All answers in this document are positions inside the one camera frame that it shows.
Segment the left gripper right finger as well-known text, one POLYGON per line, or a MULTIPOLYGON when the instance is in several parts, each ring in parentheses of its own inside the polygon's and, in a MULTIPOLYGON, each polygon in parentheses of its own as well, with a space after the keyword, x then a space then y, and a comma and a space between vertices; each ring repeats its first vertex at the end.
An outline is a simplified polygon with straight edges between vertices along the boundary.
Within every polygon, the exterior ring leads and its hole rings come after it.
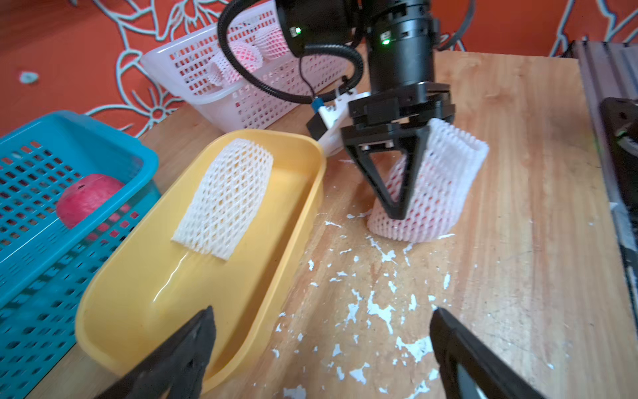
POLYGON ((449 311, 438 308, 430 338, 448 398, 541 398, 449 311))

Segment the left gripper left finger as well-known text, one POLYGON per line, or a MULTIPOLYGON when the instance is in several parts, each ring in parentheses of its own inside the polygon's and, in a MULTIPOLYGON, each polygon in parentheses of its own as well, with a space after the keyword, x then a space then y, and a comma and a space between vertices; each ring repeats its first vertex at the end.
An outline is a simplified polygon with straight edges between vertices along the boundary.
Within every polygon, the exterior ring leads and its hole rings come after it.
POLYGON ((99 398, 199 398, 217 329, 212 307, 200 310, 99 398))

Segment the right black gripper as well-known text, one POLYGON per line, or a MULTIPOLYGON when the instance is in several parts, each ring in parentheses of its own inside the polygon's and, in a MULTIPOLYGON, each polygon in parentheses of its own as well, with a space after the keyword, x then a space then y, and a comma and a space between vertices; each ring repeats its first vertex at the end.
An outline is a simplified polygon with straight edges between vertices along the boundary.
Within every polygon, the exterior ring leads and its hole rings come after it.
POLYGON ((432 118, 452 123, 450 86, 422 81, 348 103, 352 124, 341 129, 345 149, 391 219, 405 219, 427 148, 432 118), (400 151, 403 167, 385 184, 372 154, 400 151))

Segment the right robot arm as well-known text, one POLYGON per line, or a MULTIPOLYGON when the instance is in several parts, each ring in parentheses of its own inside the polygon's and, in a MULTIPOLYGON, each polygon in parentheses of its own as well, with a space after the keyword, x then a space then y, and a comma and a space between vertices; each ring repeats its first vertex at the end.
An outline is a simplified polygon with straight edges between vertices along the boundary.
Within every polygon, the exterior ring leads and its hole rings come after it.
POLYGON ((448 41, 428 1, 278 1, 282 33, 293 56, 344 58, 354 67, 338 91, 353 90, 367 74, 372 93, 347 104, 352 125, 342 141, 392 219, 405 219, 420 170, 428 123, 455 119, 450 87, 435 81, 434 55, 451 48, 468 30, 475 2, 448 41), (405 169, 392 198, 370 155, 400 151, 405 169))

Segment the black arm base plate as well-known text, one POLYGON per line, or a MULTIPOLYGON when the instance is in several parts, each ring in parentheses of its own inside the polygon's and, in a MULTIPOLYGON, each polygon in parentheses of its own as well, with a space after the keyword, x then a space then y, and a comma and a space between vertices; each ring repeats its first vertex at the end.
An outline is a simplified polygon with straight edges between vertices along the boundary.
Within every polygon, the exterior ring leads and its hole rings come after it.
POLYGON ((599 110, 621 197, 626 207, 636 209, 637 100, 607 97, 599 110))

